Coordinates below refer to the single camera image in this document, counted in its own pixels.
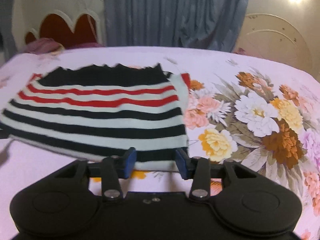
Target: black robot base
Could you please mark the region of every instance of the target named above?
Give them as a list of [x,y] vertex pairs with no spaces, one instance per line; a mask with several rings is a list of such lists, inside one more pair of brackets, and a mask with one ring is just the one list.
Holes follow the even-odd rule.
[[[136,151],[101,163],[74,161],[23,189],[10,213],[19,234],[14,240],[298,240],[292,232],[301,215],[299,198],[290,190],[237,162],[212,164],[176,150],[184,192],[128,192],[119,178],[130,177]],[[88,190],[101,177],[102,196]],[[210,178],[223,190],[210,196]]]

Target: blue curtain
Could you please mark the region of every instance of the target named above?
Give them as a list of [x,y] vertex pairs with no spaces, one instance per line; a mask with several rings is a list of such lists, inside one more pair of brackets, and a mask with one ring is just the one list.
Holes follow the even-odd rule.
[[248,0],[105,0],[108,46],[232,51]]
[[0,34],[3,41],[5,60],[9,60],[16,52],[16,43],[12,35],[12,9],[14,0],[0,0]]

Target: striped shirt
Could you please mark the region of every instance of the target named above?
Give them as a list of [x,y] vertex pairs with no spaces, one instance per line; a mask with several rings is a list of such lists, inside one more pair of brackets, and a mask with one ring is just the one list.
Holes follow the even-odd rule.
[[15,139],[92,161],[130,147],[139,162],[174,160],[176,148],[187,150],[188,74],[119,64],[35,77],[0,115],[0,128]]

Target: bedsheet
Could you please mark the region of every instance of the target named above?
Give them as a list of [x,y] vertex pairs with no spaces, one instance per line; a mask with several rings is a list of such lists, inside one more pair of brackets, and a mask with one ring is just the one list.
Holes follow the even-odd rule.
[[[123,47],[74,49],[60,55],[21,54],[0,69],[0,109],[33,73],[57,66],[77,69],[116,63],[132,67],[160,63],[164,71],[188,72],[189,104],[184,120],[190,156],[221,163],[231,158],[292,190],[303,212],[295,233],[320,238],[320,84],[309,74],[264,59],[209,50]],[[9,204],[21,189],[72,162],[18,141],[0,140],[0,239],[17,234]],[[191,180],[162,171],[134,171],[123,191],[185,191]],[[99,179],[90,190],[101,194]],[[222,190],[213,179],[211,194]]]

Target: red headboard panel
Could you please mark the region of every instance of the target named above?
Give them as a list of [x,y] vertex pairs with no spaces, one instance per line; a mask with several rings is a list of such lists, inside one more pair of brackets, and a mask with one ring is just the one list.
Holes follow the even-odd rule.
[[[65,20],[57,14],[49,14],[40,26],[40,38],[52,38],[61,43],[65,48],[69,48],[81,43],[97,42],[96,22],[88,14],[83,14],[76,22],[74,33],[70,30]],[[35,41],[33,33],[28,32],[25,36],[26,44]]]

